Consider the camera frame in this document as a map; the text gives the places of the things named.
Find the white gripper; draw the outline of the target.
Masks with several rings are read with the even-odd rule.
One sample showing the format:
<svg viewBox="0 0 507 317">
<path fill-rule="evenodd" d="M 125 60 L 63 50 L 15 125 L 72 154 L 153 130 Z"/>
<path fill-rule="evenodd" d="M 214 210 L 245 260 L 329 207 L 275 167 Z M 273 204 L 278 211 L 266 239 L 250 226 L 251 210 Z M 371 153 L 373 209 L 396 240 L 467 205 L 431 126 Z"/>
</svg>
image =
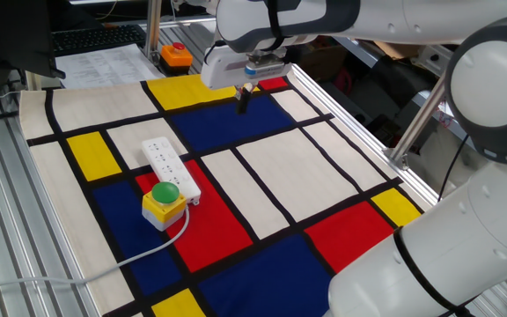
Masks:
<svg viewBox="0 0 507 317">
<path fill-rule="evenodd" d="M 284 60 L 287 49 L 251 55 L 236 53 L 227 45 L 208 48 L 202 63 L 201 80 L 210 89 L 243 86 L 236 91 L 236 114 L 245 113 L 254 86 L 260 81 L 287 75 L 292 63 Z"/>
</svg>

